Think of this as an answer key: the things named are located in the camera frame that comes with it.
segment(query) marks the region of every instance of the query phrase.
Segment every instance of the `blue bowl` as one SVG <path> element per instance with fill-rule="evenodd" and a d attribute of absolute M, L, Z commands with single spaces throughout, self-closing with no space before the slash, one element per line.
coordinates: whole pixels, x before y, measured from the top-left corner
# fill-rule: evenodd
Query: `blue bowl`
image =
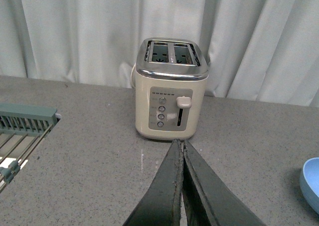
<path fill-rule="evenodd" d="M 319 214 L 319 157 L 305 162 L 300 174 L 300 187 L 308 204 Z"/>

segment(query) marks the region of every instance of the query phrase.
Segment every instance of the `toaster slot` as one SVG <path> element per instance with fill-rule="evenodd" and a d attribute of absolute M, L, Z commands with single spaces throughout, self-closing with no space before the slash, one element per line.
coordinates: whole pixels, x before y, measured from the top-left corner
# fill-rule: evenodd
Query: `toaster slot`
<path fill-rule="evenodd" d="M 168 46 L 167 43 L 153 42 L 152 61 L 168 63 Z"/>
<path fill-rule="evenodd" d="M 176 63 L 193 64 L 188 44 L 174 44 Z"/>

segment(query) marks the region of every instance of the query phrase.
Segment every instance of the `toaster button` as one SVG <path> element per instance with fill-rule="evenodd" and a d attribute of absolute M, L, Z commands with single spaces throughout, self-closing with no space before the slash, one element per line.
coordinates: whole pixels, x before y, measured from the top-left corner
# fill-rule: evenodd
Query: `toaster button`
<path fill-rule="evenodd" d="M 160 120 L 163 120 L 163 119 L 165 118 L 165 116 L 164 116 L 163 114 L 159 114 L 159 115 L 158 115 L 158 118 L 159 118 Z"/>
<path fill-rule="evenodd" d="M 160 104 L 165 104 L 166 103 L 166 98 L 160 98 L 159 99 Z"/>
<path fill-rule="evenodd" d="M 163 125 L 164 125 L 163 122 L 161 122 L 161 121 L 158 122 L 158 126 L 159 126 L 159 127 L 162 127 Z"/>
<path fill-rule="evenodd" d="M 165 107 L 164 107 L 164 106 L 160 106 L 160 107 L 159 107 L 159 111 L 160 111 L 160 112 L 165 111 Z"/>

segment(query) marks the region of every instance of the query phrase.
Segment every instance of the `toaster control panel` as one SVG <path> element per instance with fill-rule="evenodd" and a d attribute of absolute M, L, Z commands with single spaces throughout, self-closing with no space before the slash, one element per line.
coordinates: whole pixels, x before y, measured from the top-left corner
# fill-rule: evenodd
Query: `toaster control panel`
<path fill-rule="evenodd" d="M 192 89 L 151 87 L 149 128 L 186 130 L 192 95 Z"/>

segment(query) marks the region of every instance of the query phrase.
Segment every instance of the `toaster lever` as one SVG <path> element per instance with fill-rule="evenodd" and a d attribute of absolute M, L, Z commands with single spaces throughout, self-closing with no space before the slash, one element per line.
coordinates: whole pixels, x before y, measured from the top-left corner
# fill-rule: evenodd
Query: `toaster lever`
<path fill-rule="evenodd" d="M 177 106 L 181 109 L 190 108 L 191 107 L 191 98 L 190 97 L 178 97 L 176 98 Z"/>

